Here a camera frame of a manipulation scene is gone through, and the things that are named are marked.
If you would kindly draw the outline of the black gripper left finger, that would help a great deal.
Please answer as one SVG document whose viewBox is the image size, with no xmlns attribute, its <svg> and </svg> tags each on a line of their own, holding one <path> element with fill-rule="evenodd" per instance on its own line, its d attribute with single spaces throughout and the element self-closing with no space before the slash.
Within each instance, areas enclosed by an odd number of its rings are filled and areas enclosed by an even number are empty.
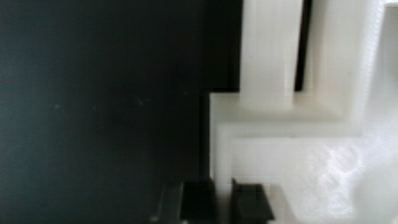
<svg viewBox="0 0 398 224">
<path fill-rule="evenodd" d="M 212 180 L 169 183 L 164 187 L 155 224 L 215 224 L 217 205 Z"/>
</svg>

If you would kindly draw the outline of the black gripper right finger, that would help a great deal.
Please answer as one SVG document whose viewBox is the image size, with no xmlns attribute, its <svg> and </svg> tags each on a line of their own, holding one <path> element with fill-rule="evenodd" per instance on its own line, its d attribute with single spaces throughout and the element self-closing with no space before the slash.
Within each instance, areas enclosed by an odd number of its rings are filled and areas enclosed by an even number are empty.
<svg viewBox="0 0 398 224">
<path fill-rule="evenodd" d="M 231 224 L 269 224 L 276 220 L 263 186 L 233 181 Z"/>
</svg>

